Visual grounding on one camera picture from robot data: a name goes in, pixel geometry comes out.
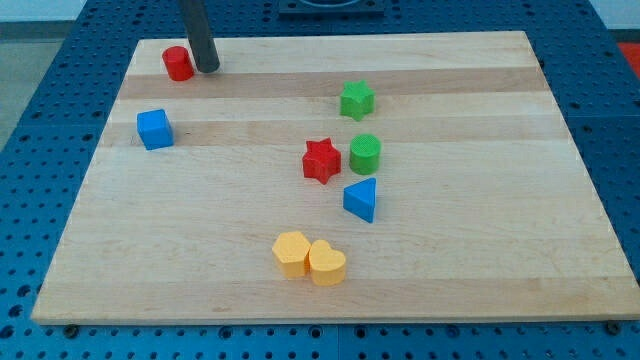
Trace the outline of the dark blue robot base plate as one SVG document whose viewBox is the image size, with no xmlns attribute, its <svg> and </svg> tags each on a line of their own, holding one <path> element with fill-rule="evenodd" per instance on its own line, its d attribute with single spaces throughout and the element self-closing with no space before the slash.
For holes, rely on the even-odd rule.
<svg viewBox="0 0 640 360">
<path fill-rule="evenodd" d="M 382 15 L 386 0 L 278 0 L 280 17 Z"/>
</svg>

